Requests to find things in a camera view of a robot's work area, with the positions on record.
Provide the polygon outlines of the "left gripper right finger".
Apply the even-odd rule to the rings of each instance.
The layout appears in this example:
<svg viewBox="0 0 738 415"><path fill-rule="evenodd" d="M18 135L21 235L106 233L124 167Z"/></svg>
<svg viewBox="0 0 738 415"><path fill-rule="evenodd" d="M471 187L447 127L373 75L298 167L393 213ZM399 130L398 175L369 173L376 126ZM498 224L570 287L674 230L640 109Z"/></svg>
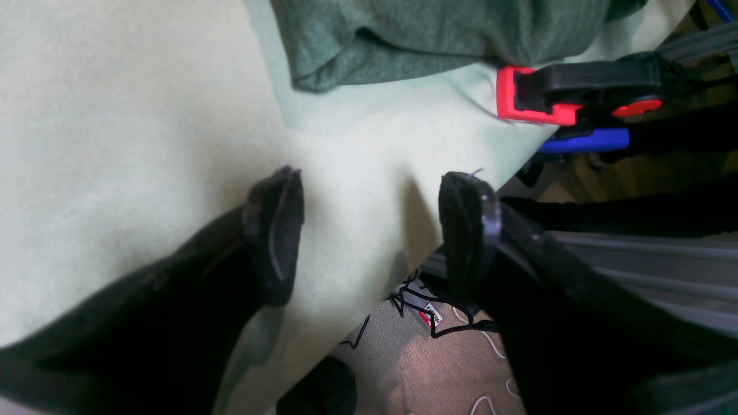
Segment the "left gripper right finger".
<svg viewBox="0 0 738 415"><path fill-rule="evenodd" d="M468 173L441 179L451 298L495 322L529 414L735 414L736 339L601 275Z"/></svg>

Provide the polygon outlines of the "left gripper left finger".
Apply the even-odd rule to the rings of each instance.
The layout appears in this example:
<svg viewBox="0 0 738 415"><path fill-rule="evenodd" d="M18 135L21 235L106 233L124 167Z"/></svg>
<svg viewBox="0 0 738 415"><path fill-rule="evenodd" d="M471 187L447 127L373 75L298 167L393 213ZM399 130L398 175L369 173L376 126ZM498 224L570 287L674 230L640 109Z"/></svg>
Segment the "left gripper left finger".
<svg viewBox="0 0 738 415"><path fill-rule="evenodd" d="M176 252L2 349L2 396L64 414L208 414L240 332L282 307L305 197L285 166Z"/></svg>

